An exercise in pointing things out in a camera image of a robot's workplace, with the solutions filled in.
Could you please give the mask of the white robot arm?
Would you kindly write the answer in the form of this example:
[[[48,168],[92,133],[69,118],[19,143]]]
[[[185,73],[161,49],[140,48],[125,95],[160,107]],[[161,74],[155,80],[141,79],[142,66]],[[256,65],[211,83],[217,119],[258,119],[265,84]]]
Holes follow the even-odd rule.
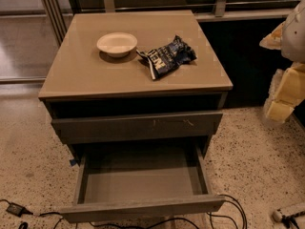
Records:
[[[286,20],[264,37],[259,46],[280,50],[293,64],[273,76],[264,115],[273,122],[284,123],[305,100],[305,0],[301,0]]]

